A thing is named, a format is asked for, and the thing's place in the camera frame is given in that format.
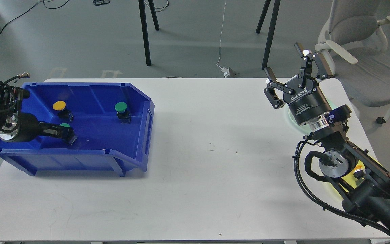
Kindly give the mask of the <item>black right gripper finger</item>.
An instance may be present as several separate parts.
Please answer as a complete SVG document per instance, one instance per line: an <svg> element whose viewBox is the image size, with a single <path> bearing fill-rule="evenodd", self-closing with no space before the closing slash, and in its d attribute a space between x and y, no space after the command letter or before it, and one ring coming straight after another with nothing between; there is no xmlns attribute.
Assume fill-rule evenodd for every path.
<svg viewBox="0 0 390 244"><path fill-rule="evenodd" d="M323 54L306 50L300 43L294 43L294 48L302 58L302 65L298 74L298 85L305 85L308 79L320 82L334 76ZM317 67L316 76L312 76L313 64Z"/></svg>
<svg viewBox="0 0 390 244"><path fill-rule="evenodd" d="M264 68L265 73L267 74L268 80L266 81L267 87L264 89L264 93L268 98L274 109L283 108L284 104L287 103L289 106L297 104L296 95L297 95L297 80L298 75L291 77L288 82L285 84L277 82L277 78L273 73L272 69L269 67ZM276 90L282 91L284 94L284 99L280 99Z"/></svg>

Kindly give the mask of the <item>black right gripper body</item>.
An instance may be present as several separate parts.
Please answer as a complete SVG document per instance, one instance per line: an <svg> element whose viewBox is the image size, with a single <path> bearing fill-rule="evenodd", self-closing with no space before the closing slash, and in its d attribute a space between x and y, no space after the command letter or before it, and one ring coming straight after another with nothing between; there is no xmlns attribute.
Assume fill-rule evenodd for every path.
<svg viewBox="0 0 390 244"><path fill-rule="evenodd" d="M294 75L286 82L286 87L293 92L285 91L283 101L288 104L290 115L297 126L308 125L310 120L324 116L332 110L315 79L307 78L301 85L298 75Z"/></svg>

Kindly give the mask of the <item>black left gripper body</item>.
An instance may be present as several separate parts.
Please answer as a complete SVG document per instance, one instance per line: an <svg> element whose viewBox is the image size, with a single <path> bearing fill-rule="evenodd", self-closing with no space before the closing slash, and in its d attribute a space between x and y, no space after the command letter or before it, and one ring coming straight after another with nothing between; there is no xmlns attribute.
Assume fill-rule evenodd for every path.
<svg viewBox="0 0 390 244"><path fill-rule="evenodd" d="M37 117L31 113L15 113L9 123L17 129L10 133L0 133L0 139L4 142L29 142L37 137L42 129Z"/></svg>

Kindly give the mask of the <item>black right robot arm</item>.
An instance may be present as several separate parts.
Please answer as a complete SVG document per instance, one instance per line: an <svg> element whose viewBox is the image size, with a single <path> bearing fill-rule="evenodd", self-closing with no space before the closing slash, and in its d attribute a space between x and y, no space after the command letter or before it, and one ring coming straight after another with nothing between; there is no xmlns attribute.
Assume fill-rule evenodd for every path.
<svg viewBox="0 0 390 244"><path fill-rule="evenodd" d="M390 172L347 137L351 109L342 105L332 109L319 87L321 80L333 76L325 57L294 44L302 65L286 83L277 81L271 68L264 93L275 109L288 105L298 126L308 125L310 133L297 144L294 174L304 194L323 210L371 226L390 236ZM308 176L331 184L342 197L343 210L322 201L303 181L299 158L305 145L324 148L310 151L304 159Z"/></svg>

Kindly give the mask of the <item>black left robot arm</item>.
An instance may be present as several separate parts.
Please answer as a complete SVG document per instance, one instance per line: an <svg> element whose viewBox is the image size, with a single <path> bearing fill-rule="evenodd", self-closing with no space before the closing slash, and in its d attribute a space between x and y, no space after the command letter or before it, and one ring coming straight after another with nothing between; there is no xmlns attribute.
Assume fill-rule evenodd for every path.
<svg viewBox="0 0 390 244"><path fill-rule="evenodd" d="M29 77L28 72L23 72L0 82L0 139L9 143L29 142L37 136L47 136L72 145L77 136L69 124L39 121L33 114L22 111L23 100L30 97L30 92L10 85L10 82Z"/></svg>

